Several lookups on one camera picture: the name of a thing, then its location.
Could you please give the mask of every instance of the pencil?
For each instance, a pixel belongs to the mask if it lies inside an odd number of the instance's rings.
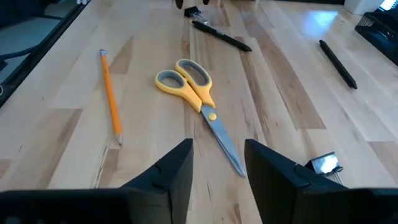
[[[101,49],[99,50],[99,54],[101,55],[102,69],[104,70],[106,94],[109,100],[109,107],[111,108],[113,131],[116,135],[116,140],[118,141],[119,145],[122,146],[122,141],[123,141],[122,126],[120,124],[118,106],[116,104],[116,100],[113,93],[112,79],[111,75],[109,74],[106,52],[105,50]]]

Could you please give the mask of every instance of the black marker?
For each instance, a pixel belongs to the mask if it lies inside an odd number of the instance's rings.
[[[192,23],[193,23],[193,26],[195,28],[197,28],[198,30],[201,30],[201,31],[206,32],[206,33],[209,33],[209,34],[211,34],[211,35],[213,35],[213,36],[215,36],[215,37],[217,37],[217,38],[219,38],[219,39],[221,39],[221,40],[223,40],[223,41],[225,41],[225,42],[227,42],[229,44],[232,44],[233,46],[235,46],[235,47],[237,47],[237,48],[239,48],[239,49],[241,49],[241,50],[243,50],[245,52],[250,52],[251,51],[251,48],[249,46],[247,46],[246,44],[244,44],[244,43],[242,43],[242,42],[240,42],[238,40],[235,40],[234,38],[232,38],[232,37],[230,37],[228,35],[225,35],[222,32],[211,28],[210,26],[206,26],[203,23],[198,22],[198,21],[192,21]]]
[[[349,74],[347,69],[340,62],[340,60],[338,60],[338,58],[333,53],[333,51],[331,51],[331,49],[329,48],[328,44],[325,41],[323,41],[323,40],[319,40],[319,44],[321,45],[321,48],[324,51],[324,53],[326,54],[326,56],[328,56],[329,60],[332,62],[332,64],[338,70],[338,72],[340,73],[341,77],[343,77],[343,79],[347,83],[347,85],[350,88],[357,89],[358,87],[356,86],[356,82],[355,82],[354,78]]]

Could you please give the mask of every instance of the wooden table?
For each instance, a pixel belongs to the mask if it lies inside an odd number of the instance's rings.
[[[188,223],[260,223],[248,180],[203,118],[154,85],[180,58],[209,71],[218,116],[242,159],[247,138],[300,164],[335,151],[346,186],[397,186],[398,69],[353,30],[361,17],[297,2],[185,1],[193,5],[253,52],[194,29],[171,1],[90,2],[0,109],[1,189],[119,187],[193,138]],[[319,39],[358,90],[346,86]],[[112,133],[100,48],[111,62],[123,148]]]

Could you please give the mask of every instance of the scissors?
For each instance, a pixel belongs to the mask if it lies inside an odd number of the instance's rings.
[[[203,78],[204,82],[199,84],[187,68],[197,72],[197,74]],[[202,66],[189,59],[179,60],[175,64],[175,69],[176,71],[164,70],[159,72],[155,78],[156,86],[166,93],[181,96],[186,99],[198,113],[202,113],[229,161],[231,161],[238,174],[245,177],[244,167],[236,152],[235,146],[229,138],[223,123],[217,118],[215,111],[216,105],[210,96],[210,88],[213,82],[209,74]],[[176,81],[178,86],[167,84],[165,82],[166,79]]]

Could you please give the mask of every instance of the binder clip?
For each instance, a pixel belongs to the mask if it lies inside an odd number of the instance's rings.
[[[201,11],[196,6],[189,7],[184,10],[185,17],[188,17],[188,18],[194,17],[199,22],[206,24],[209,20],[203,18],[200,13],[201,13]]]
[[[336,183],[343,185],[343,181],[338,175],[344,168],[340,166],[334,152],[326,155],[311,159],[306,165],[306,168],[314,171],[315,173],[326,177]]]

